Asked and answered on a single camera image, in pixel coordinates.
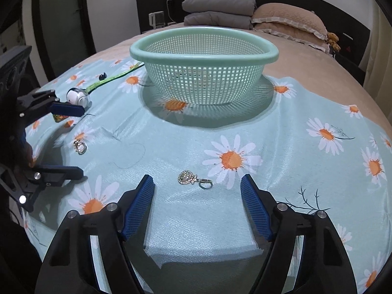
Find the green lanyard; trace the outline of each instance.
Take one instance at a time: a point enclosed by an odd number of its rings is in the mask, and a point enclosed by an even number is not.
[[[89,87],[87,87],[85,91],[86,91],[86,93],[91,94],[91,92],[92,92],[94,89],[97,89],[98,87],[100,87],[100,86],[102,86],[102,85],[105,85],[105,84],[108,83],[108,82],[114,81],[115,79],[118,79],[118,78],[120,78],[120,77],[123,77],[123,76],[125,76],[125,75],[127,75],[127,74],[129,74],[129,73],[131,73],[131,72],[133,72],[133,71],[135,71],[135,70],[137,70],[138,68],[143,67],[143,66],[144,66],[144,64],[143,64],[142,62],[138,62],[138,63],[137,63],[133,68],[131,68],[130,70],[128,70],[128,71],[126,71],[126,72],[124,72],[124,73],[121,73],[121,74],[119,74],[119,75],[113,76],[113,77],[105,78],[105,79],[102,80],[102,81],[98,81],[98,82],[96,82],[96,83],[90,85]]]

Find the dark brown headboard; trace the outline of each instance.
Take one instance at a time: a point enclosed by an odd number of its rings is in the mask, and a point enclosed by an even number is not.
[[[152,12],[164,11],[166,22],[171,22],[167,14],[166,1],[167,0],[136,0],[140,32],[152,29],[148,23],[148,14]],[[183,1],[184,0],[171,0],[169,4],[170,16],[178,23],[183,22],[184,17],[187,15],[187,12],[182,10]],[[279,2],[314,11],[323,20],[329,32],[336,33],[342,40],[347,40],[343,33],[352,37],[352,42],[349,41],[352,44],[350,47],[351,55],[346,55],[357,65],[360,63],[369,40],[370,30],[336,6],[333,6],[324,0],[256,0],[256,2],[258,6],[269,2]]]

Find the green plastic basket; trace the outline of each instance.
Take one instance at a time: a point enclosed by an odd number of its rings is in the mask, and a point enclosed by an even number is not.
[[[218,27],[174,28],[146,36],[130,48],[168,97],[191,104],[230,103],[260,78],[279,51],[254,34]]]

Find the gray blanket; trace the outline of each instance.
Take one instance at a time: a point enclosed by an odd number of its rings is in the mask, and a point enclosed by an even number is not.
[[[256,0],[184,0],[182,8],[189,13],[216,11],[252,16]]]
[[[250,19],[250,16],[208,11],[187,15],[184,18],[184,25],[223,26],[228,28],[241,28],[243,30],[249,30],[252,28]]]

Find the curtain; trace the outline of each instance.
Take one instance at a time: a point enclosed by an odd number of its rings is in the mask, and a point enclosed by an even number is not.
[[[392,124],[392,27],[373,1],[373,29],[363,88]]]

